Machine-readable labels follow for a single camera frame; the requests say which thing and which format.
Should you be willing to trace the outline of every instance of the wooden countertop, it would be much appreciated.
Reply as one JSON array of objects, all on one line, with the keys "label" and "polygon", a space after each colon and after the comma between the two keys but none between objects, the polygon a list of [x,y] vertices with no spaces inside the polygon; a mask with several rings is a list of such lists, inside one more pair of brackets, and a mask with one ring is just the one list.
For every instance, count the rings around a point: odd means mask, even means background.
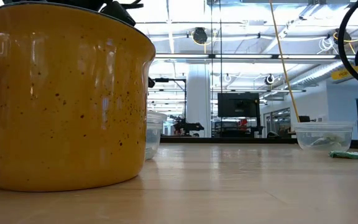
[{"label": "wooden countertop", "polygon": [[0,223],[358,223],[358,160],[297,145],[162,144],[121,184],[0,190]]}]

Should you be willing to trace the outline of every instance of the plastic container lid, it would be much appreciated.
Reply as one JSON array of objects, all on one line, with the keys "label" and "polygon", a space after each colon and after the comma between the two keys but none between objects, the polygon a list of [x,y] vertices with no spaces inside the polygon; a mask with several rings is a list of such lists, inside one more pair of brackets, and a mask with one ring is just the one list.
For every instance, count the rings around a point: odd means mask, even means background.
[{"label": "plastic container lid", "polygon": [[147,112],[147,129],[162,129],[162,124],[167,120],[167,115],[154,111]]},{"label": "plastic container lid", "polygon": [[303,122],[294,123],[295,131],[349,131],[354,126],[353,122],[332,121],[332,122]]}]

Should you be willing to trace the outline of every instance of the red object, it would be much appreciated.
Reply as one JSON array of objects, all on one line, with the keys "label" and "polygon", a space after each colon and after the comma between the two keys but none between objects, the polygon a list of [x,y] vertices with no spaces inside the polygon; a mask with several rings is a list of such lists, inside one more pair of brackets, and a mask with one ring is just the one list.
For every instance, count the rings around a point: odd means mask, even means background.
[{"label": "red object", "polygon": [[239,123],[239,126],[240,127],[245,127],[245,128],[240,128],[240,130],[243,130],[243,131],[246,131],[248,128],[247,128],[247,124],[248,124],[248,120],[246,119],[241,119],[240,120],[240,123]]}]

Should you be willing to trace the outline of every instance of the yellow speckled pot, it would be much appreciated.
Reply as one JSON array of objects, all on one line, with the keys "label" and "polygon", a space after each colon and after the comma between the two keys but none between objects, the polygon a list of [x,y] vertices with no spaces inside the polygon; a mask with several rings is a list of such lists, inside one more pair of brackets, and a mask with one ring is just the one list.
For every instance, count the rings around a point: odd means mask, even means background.
[{"label": "yellow speckled pot", "polygon": [[111,17],[0,7],[0,188],[75,190],[135,177],[155,48]]}]

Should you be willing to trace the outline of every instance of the white column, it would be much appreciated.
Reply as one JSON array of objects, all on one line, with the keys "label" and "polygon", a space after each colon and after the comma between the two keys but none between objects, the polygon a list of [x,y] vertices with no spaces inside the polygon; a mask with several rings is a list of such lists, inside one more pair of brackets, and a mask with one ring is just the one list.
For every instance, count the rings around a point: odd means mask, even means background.
[{"label": "white column", "polygon": [[192,131],[200,137],[211,137],[211,94],[209,91],[208,65],[190,65],[187,77],[187,107],[186,120],[188,123],[200,122],[204,131]]}]

